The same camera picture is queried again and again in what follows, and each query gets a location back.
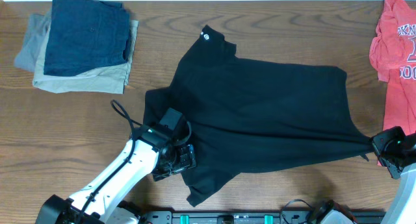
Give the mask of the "black t-shirt with logo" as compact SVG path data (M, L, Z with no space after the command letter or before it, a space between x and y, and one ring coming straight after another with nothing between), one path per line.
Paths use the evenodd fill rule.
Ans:
M197 206L240 173L266 173L372 151L351 120L346 73L333 66L239 58L205 26L169 86L145 95L143 122L169 109L190 122L196 166L183 172Z

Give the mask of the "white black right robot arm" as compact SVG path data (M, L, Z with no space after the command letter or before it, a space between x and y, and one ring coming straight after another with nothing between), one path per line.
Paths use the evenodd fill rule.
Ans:
M415 223L415 134L406 135L401 127L393 127L370 140L379 163L400 181L382 223ZM335 201L328 201L316 208L306 222L356 224L358 220Z

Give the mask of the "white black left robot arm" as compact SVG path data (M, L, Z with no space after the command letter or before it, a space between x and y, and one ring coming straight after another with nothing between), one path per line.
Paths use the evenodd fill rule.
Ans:
M193 145L172 131L137 128L122 152L93 181L67 199L52 195L36 224L140 223L140 212L125 196L147 175L161 180L196 166Z

